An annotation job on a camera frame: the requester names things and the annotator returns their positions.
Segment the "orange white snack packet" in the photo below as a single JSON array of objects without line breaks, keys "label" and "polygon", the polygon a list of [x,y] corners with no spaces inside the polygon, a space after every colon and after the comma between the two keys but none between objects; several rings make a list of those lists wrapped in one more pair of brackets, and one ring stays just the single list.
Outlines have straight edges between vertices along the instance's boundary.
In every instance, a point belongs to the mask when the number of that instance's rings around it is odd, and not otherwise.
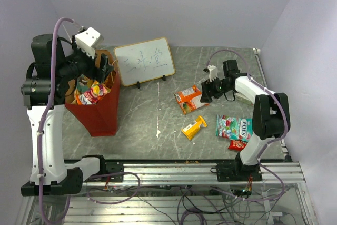
[{"label": "orange white snack packet", "polygon": [[201,102],[202,92],[193,84],[191,87],[174,93],[176,102],[180,106],[184,115],[187,115],[209,103]]}]

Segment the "gold teal snack bag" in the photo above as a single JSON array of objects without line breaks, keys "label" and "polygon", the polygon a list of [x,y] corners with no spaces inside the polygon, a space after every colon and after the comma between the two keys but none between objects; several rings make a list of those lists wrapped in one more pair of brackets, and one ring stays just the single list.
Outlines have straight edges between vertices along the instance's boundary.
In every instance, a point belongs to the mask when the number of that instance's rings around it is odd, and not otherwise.
[{"label": "gold teal snack bag", "polygon": [[80,93],[84,93],[86,91],[88,91],[91,86],[93,84],[93,80],[89,79],[88,77],[81,75],[78,79],[77,79],[77,85],[76,88]]}]

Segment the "orange Fox's fruits candy bag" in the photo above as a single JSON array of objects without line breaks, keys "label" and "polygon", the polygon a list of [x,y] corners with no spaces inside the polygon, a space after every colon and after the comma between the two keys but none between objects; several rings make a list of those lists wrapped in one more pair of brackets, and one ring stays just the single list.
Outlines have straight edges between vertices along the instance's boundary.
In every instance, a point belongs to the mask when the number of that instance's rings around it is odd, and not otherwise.
[{"label": "orange Fox's fruits candy bag", "polygon": [[74,98],[79,105],[97,104],[111,89],[104,84],[94,81],[93,83],[79,84],[74,92]]}]

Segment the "red brown paper bag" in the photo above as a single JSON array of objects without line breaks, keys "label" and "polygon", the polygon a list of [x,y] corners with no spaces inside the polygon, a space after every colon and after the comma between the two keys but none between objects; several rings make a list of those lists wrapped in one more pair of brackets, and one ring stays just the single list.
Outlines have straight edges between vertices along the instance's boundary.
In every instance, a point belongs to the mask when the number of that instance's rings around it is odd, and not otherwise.
[{"label": "red brown paper bag", "polygon": [[73,88],[75,82],[70,81],[70,88],[67,91],[65,107],[84,125],[92,137],[114,136],[117,133],[117,109],[120,95],[121,78],[117,70],[117,62],[108,50],[97,50],[98,58],[96,65],[100,64],[100,57],[106,55],[109,63],[115,69],[112,72],[108,84],[111,91],[105,95],[97,104],[79,105],[75,102]]}]

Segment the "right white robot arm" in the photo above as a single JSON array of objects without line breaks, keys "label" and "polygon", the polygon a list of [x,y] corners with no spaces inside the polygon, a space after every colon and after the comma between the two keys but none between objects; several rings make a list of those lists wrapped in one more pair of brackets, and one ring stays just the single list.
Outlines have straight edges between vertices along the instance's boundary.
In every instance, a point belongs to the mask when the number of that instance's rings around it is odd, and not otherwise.
[{"label": "right white robot arm", "polygon": [[200,102],[211,103],[213,99],[233,91],[241,93],[254,105],[252,137],[239,152],[240,163],[232,168],[232,174],[237,180],[245,180],[251,174],[249,166],[257,165],[265,149],[272,142],[283,139],[290,130],[288,96],[283,92],[270,91],[250,74],[240,72],[236,60],[223,62],[223,79],[219,79],[214,65],[208,65],[203,71],[208,74],[208,78],[202,83]]}]

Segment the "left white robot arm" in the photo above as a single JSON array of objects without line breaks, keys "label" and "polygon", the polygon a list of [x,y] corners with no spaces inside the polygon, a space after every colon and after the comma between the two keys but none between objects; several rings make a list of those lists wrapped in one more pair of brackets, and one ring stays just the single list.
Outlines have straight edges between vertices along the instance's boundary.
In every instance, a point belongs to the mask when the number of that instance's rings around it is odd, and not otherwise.
[{"label": "left white robot arm", "polygon": [[31,50],[34,62],[26,72],[26,80],[21,87],[24,106],[32,132],[33,165],[30,179],[21,187],[21,195],[70,195],[81,191],[88,179],[102,181],[107,176],[107,167],[102,155],[87,155],[73,164],[66,164],[62,148],[62,121],[69,81],[81,75],[100,81],[107,77],[113,67],[107,56],[99,66],[95,65],[96,45],[102,36],[90,36],[88,32],[72,37],[69,44],[72,54],[65,56],[63,37],[56,39],[55,77],[51,78],[52,34],[34,37]]}]

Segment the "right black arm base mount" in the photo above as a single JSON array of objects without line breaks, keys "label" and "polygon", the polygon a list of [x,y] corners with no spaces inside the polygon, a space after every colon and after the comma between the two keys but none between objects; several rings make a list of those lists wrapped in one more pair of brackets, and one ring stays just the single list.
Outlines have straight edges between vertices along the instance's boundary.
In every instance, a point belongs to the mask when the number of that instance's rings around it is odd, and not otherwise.
[{"label": "right black arm base mount", "polygon": [[217,163],[210,172],[216,174],[218,182],[262,181],[260,166],[244,165],[238,154],[235,159],[223,160]]}]

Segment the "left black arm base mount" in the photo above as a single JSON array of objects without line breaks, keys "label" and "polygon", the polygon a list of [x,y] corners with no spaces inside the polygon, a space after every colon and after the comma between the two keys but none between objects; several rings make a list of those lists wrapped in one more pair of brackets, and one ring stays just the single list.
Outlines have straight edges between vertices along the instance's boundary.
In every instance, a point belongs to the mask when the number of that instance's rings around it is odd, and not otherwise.
[{"label": "left black arm base mount", "polygon": [[[122,162],[118,162],[118,161],[113,161],[113,160],[106,160],[105,161],[105,166],[104,166],[104,170],[101,170],[98,175],[107,180],[107,174],[116,174],[116,173],[120,173],[120,172],[124,172],[124,165]],[[123,175],[122,174],[118,174],[118,175],[113,175],[110,176],[109,182],[113,182],[113,183],[119,183],[123,181]]]}]

